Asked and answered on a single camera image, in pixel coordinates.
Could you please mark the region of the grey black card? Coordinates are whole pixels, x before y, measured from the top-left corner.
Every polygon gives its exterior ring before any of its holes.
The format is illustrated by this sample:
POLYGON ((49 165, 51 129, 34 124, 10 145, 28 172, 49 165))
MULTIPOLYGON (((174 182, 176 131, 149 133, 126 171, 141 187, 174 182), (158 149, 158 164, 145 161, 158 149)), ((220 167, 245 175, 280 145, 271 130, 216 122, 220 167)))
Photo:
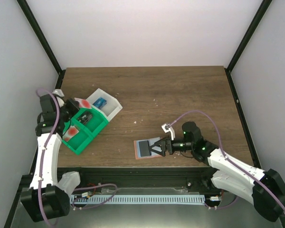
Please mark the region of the grey black card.
POLYGON ((141 157, 149 157, 150 151, 149 151, 149 142, 148 141, 140 141, 139 142, 139 151, 141 157))

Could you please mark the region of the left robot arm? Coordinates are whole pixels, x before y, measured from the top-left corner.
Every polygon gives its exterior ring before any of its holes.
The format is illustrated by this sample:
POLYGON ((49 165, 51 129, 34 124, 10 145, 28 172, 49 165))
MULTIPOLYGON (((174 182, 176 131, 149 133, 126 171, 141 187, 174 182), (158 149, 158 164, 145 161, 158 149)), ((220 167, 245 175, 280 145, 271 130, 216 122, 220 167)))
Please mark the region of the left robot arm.
POLYGON ((57 162, 67 121, 78 113, 79 103, 72 98, 64 100, 62 90, 40 96, 42 112, 38 115, 35 133, 38 155, 33 179, 20 201, 34 222, 63 217, 69 214, 70 197, 74 190, 87 188, 87 179, 77 171, 57 177, 57 162))

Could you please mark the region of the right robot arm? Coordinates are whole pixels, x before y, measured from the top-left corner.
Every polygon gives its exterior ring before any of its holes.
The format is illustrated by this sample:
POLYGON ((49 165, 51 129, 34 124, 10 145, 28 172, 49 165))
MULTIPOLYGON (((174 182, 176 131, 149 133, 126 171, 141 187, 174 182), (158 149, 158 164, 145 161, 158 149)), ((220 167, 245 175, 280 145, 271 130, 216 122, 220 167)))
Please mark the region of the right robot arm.
POLYGON ((268 221, 275 222, 281 216, 285 217, 285 182, 277 171, 265 171, 232 157, 204 139, 194 122, 182 125, 181 139, 175 137, 174 129, 169 124, 163 124, 162 129, 170 136, 156 141, 149 146, 149 150, 161 156, 189 151, 195 160, 216 169, 213 175, 202 178, 204 190, 217 188, 229 191, 251 203, 268 221))

